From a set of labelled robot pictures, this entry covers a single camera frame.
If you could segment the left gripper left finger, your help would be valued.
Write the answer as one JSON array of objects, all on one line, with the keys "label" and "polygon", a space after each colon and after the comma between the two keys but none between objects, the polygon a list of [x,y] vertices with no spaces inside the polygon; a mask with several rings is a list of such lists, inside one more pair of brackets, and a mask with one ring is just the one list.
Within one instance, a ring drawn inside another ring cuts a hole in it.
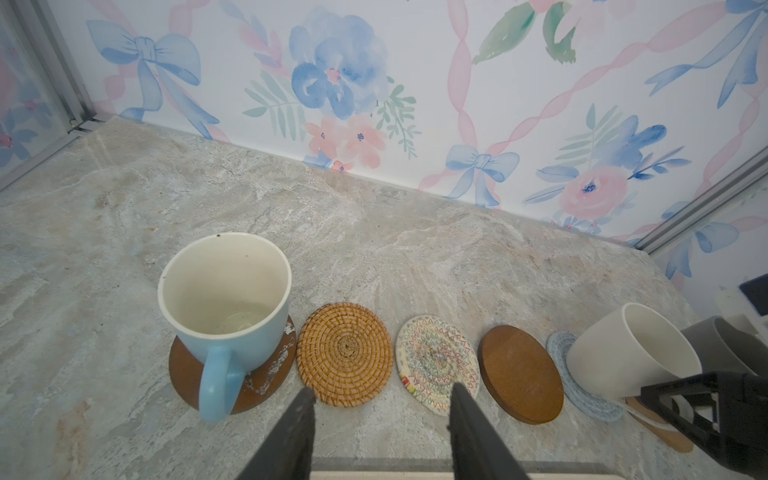
[{"label": "left gripper left finger", "polygon": [[303,387],[236,479],[309,479],[315,402],[314,392]]}]

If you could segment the cream white mug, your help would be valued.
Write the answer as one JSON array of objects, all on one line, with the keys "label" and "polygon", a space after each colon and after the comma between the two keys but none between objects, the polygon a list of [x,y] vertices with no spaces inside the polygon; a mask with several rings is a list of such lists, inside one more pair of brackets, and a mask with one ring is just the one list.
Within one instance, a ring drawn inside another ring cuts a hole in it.
[{"label": "cream white mug", "polygon": [[585,330],[568,351],[566,366],[583,390],[616,401],[703,372],[681,331],[639,303],[627,303]]}]

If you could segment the cork paw coaster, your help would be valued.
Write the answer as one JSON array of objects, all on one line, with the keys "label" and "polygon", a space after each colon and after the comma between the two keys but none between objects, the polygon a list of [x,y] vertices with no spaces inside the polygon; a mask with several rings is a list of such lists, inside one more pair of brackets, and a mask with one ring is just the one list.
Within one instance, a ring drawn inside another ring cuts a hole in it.
[{"label": "cork paw coaster", "polygon": [[645,407],[637,397],[628,397],[625,402],[628,413],[671,449],[679,453],[690,453],[694,450],[694,443],[691,440]]}]

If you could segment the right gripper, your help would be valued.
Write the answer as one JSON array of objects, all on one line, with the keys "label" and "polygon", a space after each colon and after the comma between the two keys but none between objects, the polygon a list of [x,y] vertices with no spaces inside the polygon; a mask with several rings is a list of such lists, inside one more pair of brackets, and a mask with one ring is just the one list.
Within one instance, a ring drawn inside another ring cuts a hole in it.
[{"label": "right gripper", "polygon": [[720,465],[750,477],[767,475],[765,377],[695,375],[642,387],[640,403]]}]

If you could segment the blue mug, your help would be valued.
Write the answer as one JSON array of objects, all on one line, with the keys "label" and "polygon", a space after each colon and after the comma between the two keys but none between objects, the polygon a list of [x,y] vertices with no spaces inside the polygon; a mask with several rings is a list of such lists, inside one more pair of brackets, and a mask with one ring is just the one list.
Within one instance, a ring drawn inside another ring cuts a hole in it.
[{"label": "blue mug", "polygon": [[159,307],[203,365],[198,411],[204,421],[230,415],[246,375],[277,349],[288,323],[291,288],[283,251],[249,233],[198,239],[165,266]]}]

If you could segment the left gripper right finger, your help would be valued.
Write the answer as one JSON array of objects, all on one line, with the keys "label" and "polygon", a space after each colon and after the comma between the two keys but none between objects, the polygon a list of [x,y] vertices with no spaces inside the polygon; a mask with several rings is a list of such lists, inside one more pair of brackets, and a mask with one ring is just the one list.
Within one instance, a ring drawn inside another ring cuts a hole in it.
[{"label": "left gripper right finger", "polygon": [[449,425],[455,479],[521,479],[529,476],[506,447],[467,388],[453,384]]}]

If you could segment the grey mug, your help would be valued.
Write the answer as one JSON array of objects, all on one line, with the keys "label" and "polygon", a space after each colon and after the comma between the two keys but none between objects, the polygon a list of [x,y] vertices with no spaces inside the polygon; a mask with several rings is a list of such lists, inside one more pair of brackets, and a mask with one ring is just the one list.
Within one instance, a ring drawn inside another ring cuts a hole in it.
[{"label": "grey mug", "polygon": [[713,316],[681,331],[704,373],[723,371],[767,376],[767,345]]}]

